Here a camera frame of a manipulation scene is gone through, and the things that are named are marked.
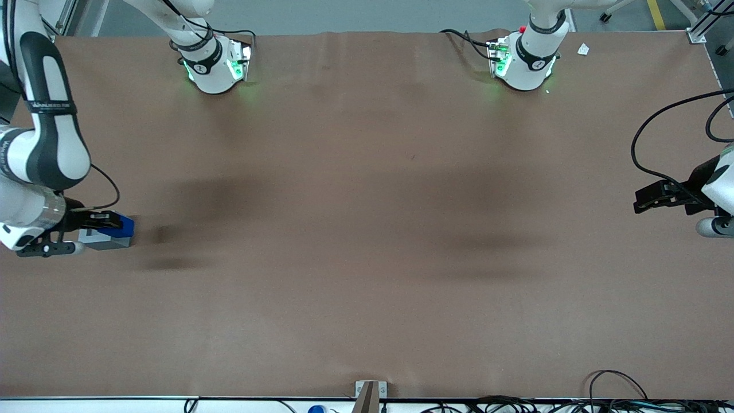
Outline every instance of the green led light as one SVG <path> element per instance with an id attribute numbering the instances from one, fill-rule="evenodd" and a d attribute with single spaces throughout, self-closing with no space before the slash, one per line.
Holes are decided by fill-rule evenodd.
<path id="1" fill-rule="evenodd" d="M 507 74 L 507 68 L 509 67 L 509 64 L 512 63 L 512 57 L 509 55 L 509 53 L 505 56 L 504 59 L 497 62 L 497 70 L 495 73 L 497 76 L 504 76 Z"/>
<path id="2" fill-rule="evenodd" d="M 243 77 L 242 74 L 242 65 L 237 63 L 237 61 L 232 62 L 231 60 L 227 59 L 227 64 L 229 64 L 230 72 L 232 72 L 232 77 L 235 80 L 240 80 Z"/>
<path id="3" fill-rule="evenodd" d="M 189 80 L 194 82 L 194 75 L 191 74 L 191 71 L 189 70 L 189 65 L 186 64 L 186 60 L 183 61 L 183 66 L 186 68 L 186 72 L 189 74 Z"/>

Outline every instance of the brown table surface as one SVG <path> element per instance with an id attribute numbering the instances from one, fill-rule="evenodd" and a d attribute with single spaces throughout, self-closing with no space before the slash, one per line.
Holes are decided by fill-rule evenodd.
<path id="1" fill-rule="evenodd" d="M 58 44 L 138 235 L 0 253 L 0 394 L 341 395 L 380 378 L 393 396 L 582 396 L 613 368 L 654 398 L 731 397 L 733 244 L 699 237 L 703 214 L 632 210 L 657 180 L 630 161 L 636 129 L 718 87 L 682 32 L 571 34 L 529 93 L 437 34 L 258 38 L 250 82 L 220 96 L 167 39 Z M 703 126 L 720 101 L 661 116 L 641 162 L 685 179 L 717 155 Z M 92 172 L 68 195 L 112 191 Z M 604 378 L 597 395 L 636 393 Z"/>

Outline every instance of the cable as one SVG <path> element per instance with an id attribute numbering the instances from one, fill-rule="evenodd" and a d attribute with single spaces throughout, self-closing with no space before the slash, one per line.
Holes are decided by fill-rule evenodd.
<path id="1" fill-rule="evenodd" d="M 725 1 L 726 0 L 719 1 L 719 3 L 716 4 L 715 7 L 712 7 L 710 11 L 714 11 L 717 7 L 721 6 Z M 730 8 L 732 8 L 732 6 L 734 6 L 734 3 L 729 3 L 724 8 L 724 12 L 727 12 Z M 696 25 L 693 27 L 693 29 L 691 29 L 691 33 L 692 32 L 695 32 L 696 29 L 698 28 L 698 26 L 700 26 L 701 24 L 703 24 L 704 21 L 708 21 L 709 19 L 707 19 L 707 17 L 708 17 L 708 15 L 704 16 L 703 18 L 700 18 L 699 21 L 698 21 L 698 23 L 696 23 Z M 721 18 L 721 16 L 714 15 L 714 18 L 709 20 L 708 25 L 703 30 L 701 30 L 701 33 L 706 33 L 706 31 L 709 30 L 711 28 L 711 26 L 713 26 L 714 24 L 716 24 L 716 22 L 719 21 L 720 18 Z"/>
<path id="2" fill-rule="evenodd" d="M 423 410 L 421 413 L 431 413 L 431 412 L 433 412 L 436 409 L 441 409 L 442 412 L 444 412 L 446 410 L 449 410 L 449 411 L 454 412 L 454 413 L 464 413 L 461 410 L 457 409 L 456 407 L 451 407 L 451 406 L 445 405 L 443 403 L 440 403 L 438 405 L 438 407 L 432 407 L 430 409 Z"/>
<path id="3" fill-rule="evenodd" d="M 9 92 L 13 92 L 13 93 L 16 93 L 18 95 L 22 95 L 23 94 L 23 93 L 19 92 L 18 90 L 15 90 L 15 89 L 11 88 L 10 86 L 6 85 L 3 82 L 0 82 L 0 86 L 2 86 L 4 89 L 7 89 Z"/>
<path id="4" fill-rule="evenodd" d="M 20 77 L 18 76 L 18 68 L 15 67 L 15 44 L 13 40 L 15 36 L 11 36 L 11 32 L 15 30 L 15 16 L 12 13 L 14 10 L 11 9 L 15 9 L 15 2 L 13 0 L 3 0 L 2 34 L 5 46 L 5 54 L 7 55 L 7 64 L 10 66 L 10 73 L 12 74 L 13 79 L 20 85 L 21 83 L 19 82 Z"/>
<path id="5" fill-rule="evenodd" d="M 199 399 L 186 399 L 186 402 L 183 404 L 183 413 L 193 413 L 198 404 Z"/>
<path id="6" fill-rule="evenodd" d="M 288 404 L 288 403 L 286 403 L 286 402 L 284 402 L 282 400 L 278 400 L 277 402 L 280 403 L 280 404 L 282 404 L 282 405 L 284 405 L 285 407 L 287 407 L 288 410 L 291 411 L 291 413 L 298 413 L 298 412 L 296 412 L 296 409 L 294 409 L 293 407 L 291 407 L 290 404 Z"/>
<path id="7" fill-rule="evenodd" d="M 704 99 L 704 98 L 710 98 L 711 96 L 723 95 L 723 94 L 726 94 L 726 93 L 734 93 L 734 89 L 718 90 L 716 92 L 703 93 L 703 94 L 698 95 L 698 96 L 693 96 L 691 98 L 686 98 L 686 99 L 683 99 L 681 101 L 677 101 L 675 103 L 669 104 L 668 106 L 666 106 L 666 107 L 658 110 L 657 112 L 653 113 L 650 117 L 647 118 L 647 120 L 645 120 L 645 122 L 642 123 L 642 125 L 639 127 L 639 129 L 637 129 L 637 133 L 635 133 L 635 137 L 632 139 L 632 145 L 630 147 L 630 152 L 632 154 L 632 163 L 634 163 L 635 166 L 637 167 L 637 169 L 641 170 L 642 172 L 645 172 L 645 173 L 648 173 L 650 175 L 657 176 L 659 178 L 662 178 L 662 179 L 665 179 L 667 181 L 670 181 L 681 192 L 685 193 L 687 196 L 691 197 L 692 199 L 694 199 L 699 204 L 710 206 L 708 202 L 702 201 L 699 197 L 695 196 L 691 191 L 689 191 L 688 188 L 684 187 L 683 184 L 681 184 L 680 182 L 676 181 L 672 177 L 667 176 L 664 173 L 661 173 L 661 172 L 658 172 L 656 170 L 652 170 L 652 169 L 649 169 L 649 168 L 646 168 L 646 167 L 640 165 L 640 163 L 637 160 L 636 147 L 637 147 L 637 140 L 640 138 L 640 135 L 642 134 L 642 131 L 645 129 L 645 127 L 647 127 L 648 124 L 650 124 L 650 122 L 653 121 L 653 119 L 657 118 L 658 115 L 660 115 L 661 113 L 666 112 L 667 110 L 672 109 L 674 107 L 678 107 L 678 106 L 680 106 L 682 104 L 687 104 L 689 102 L 698 101 L 698 100 Z"/>
<path id="8" fill-rule="evenodd" d="M 714 142 L 719 142 L 719 143 L 734 142 L 734 139 L 721 139 L 720 137 L 713 136 L 713 133 L 711 133 L 711 122 L 713 122 L 713 119 L 716 117 L 717 114 L 719 114 L 719 111 L 723 109 L 724 107 L 726 107 L 731 101 L 734 101 L 734 96 L 720 103 L 716 107 L 716 109 L 714 109 L 713 112 L 708 116 L 708 119 L 706 120 L 706 136 L 708 136 L 708 138 Z"/>
<path id="9" fill-rule="evenodd" d="M 493 62 L 499 62 L 500 61 L 500 59 L 498 57 L 490 57 L 490 56 L 487 56 L 486 54 L 482 53 L 482 51 L 479 50 L 479 48 L 477 46 L 487 47 L 487 44 L 472 39 L 471 36 L 469 35 L 469 31 L 468 30 L 465 30 L 464 31 L 464 34 L 461 34 L 461 33 L 457 32 L 454 29 L 444 29 L 444 30 L 441 30 L 439 33 L 449 33 L 449 34 L 452 34 L 452 35 L 459 36 L 465 42 L 469 42 L 469 44 L 471 44 L 471 47 L 474 48 L 474 51 L 476 51 L 476 53 L 479 54 L 479 56 L 482 56 L 483 58 L 485 58 L 487 60 L 491 60 Z"/>
<path id="10" fill-rule="evenodd" d="M 477 403 L 487 404 L 487 406 L 484 408 L 485 413 L 496 413 L 500 409 L 506 406 L 512 407 L 512 410 L 515 413 L 538 413 L 538 409 L 535 406 L 535 403 L 533 403 L 530 400 L 526 400 L 522 398 L 494 395 L 494 396 L 485 396 L 483 398 L 478 398 L 476 399 L 476 401 Z M 490 407 L 493 405 L 497 405 L 497 406 L 490 411 Z"/>
<path id="11" fill-rule="evenodd" d="M 635 381 L 634 378 L 631 378 L 630 376 L 628 376 L 628 375 L 626 375 L 626 374 L 624 374 L 624 373 L 622 373 L 621 371 L 618 371 L 618 370 L 599 370 L 599 372 L 596 373 L 596 376 L 594 376 L 594 378 L 592 378 L 592 380 L 589 382 L 589 401 L 590 402 L 593 402 L 593 400 L 594 400 L 594 382 L 596 382 L 596 380 L 599 377 L 601 377 L 601 376 L 603 376 L 603 375 L 605 375 L 607 373 L 616 374 L 618 376 L 622 376 L 622 377 L 626 378 L 627 380 L 631 381 L 632 383 L 634 383 L 635 386 L 637 386 L 637 388 L 639 389 L 640 393 L 642 394 L 642 397 L 645 400 L 649 400 L 650 399 L 649 397 L 647 397 L 647 393 L 644 391 L 644 389 L 642 388 L 642 386 L 640 386 L 640 384 L 637 381 Z"/>
<path id="12" fill-rule="evenodd" d="M 728 15 L 734 15 L 734 12 L 717 12 L 717 11 L 714 11 L 714 10 L 707 11 L 706 13 L 708 13 L 710 15 L 715 15 L 717 17 L 725 17 L 725 16 L 728 16 Z"/>
<path id="13" fill-rule="evenodd" d="M 482 42 L 477 41 L 477 40 L 472 40 L 471 37 L 468 37 L 468 36 L 465 37 L 464 33 L 460 33 L 460 32 L 458 32 L 457 30 L 454 30 L 454 29 L 444 29 L 444 30 L 441 30 L 439 33 L 450 33 L 452 35 L 459 36 L 465 42 L 472 42 L 472 43 L 476 44 L 477 46 L 487 47 L 487 44 L 486 43 L 482 43 Z"/>
<path id="14" fill-rule="evenodd" d="M 89 206 L 85 208 L 76 208 L 72 209 L 71 212 L 84 212 L 84 211 L 93 211 L 95 209 L 105 209 L 110 208 L 111 206 L 115 205 L 117 202 L 120 202 L 120 188 L 117 187 L 117 184 L 115 184 L 115 181 L 112 180 L 112 178 L 109 177 L 103 170 L 97 167 L 97 165 L 92 164 L 92 168 L 94 168 L 97 172 L 99 172 L 102 176 L 104 176 L 107 181 L 112 185 L 112 187 L 115 189 L 115 200 L 109 204 L 100 205 L 100 206 Z"/>
<path id="15" fill-rule="evenodd" d="M 685 411 L 685 410 L 680 410 L 680 409 L 668 409 L 666 407 L 658 406 L 656 404 L 647 403 L 647 402 L 644 402 L 644 401 L 630 400 L 630 401 L 628 401 L 628 403 L 636 404 L 636 405 L 642 406 L 642 407 L 644 407 L 646 409 L 658 410 L 660 412 L 681 413 L 681 412 L 684 412 Z"/>
<path id="16" fill-rule="evenodd" d="M 193 24 L 194 26 L 201 27 L 202 29 L 211 29 L 212 32 L 221 33 L 223 35 L 226 35 L 228 33 L 231 33 L 231 34 L 235 34 L 235 33 L 250 33 L 252 35 L 252 41 L 253 42 L 255 41 L 255 37 L 257 37 L 257 35 L 255 34 L 255 32 L 253 32 L 252 30 L 247 30 L 247 29 L 243 29 L 243 30 L 220 30 L 220 29 L 215 29 L 215 28 L 213 28 L 211 26 L 202 26 L 199 23 L 196 23 L 195 21 L 190 21 L 189 18 L 187 18 L 185 15 L 182 15 L 181 17 L 183 17 L 183 19 L 185 21 L 188 21 L 189 23 Z"/>

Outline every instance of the blue block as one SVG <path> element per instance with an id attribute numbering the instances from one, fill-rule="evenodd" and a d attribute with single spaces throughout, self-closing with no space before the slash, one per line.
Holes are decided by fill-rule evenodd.
<path id="1" fill-rule="evenodd" d="M 121 229 L 113 229 L 113 228 L 102 228 L 99 229 L 98 232 L 100 234 L 109 235 L 112 238 L 129 238 L 133 236 L 133 233 L 135 232 L 135 221 L 133 221 L 130 218 L 127 218 L 125 215 L 118 214 L 120 216 L 120 219 L 123 222 L 123 227 Z"/>

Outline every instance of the yellow floor line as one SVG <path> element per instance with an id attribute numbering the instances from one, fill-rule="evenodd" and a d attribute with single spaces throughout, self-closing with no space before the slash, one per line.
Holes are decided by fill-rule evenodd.
<path id="1" fill-rule="evenodd" d="M 663 15 L 660 14 L 660 7 L 658 7 L 657 0 L 647 0 L 647 6 L 650 8 L 650 14 L 653 15 L 655 28 L 657 30 L 665 30 L 665 22 L 663 21 Z"/>

